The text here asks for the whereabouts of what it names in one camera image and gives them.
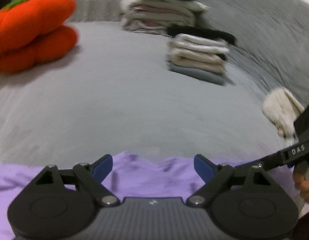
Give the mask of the person right hand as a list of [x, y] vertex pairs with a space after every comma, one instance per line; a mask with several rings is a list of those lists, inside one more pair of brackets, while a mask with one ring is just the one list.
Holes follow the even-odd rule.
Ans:
[[309, 204], [309, 179], [305, 179], [305, 175], [300, 172], [293, 172], [293, 180], [295, 188], [300, 191], [301, 198]]

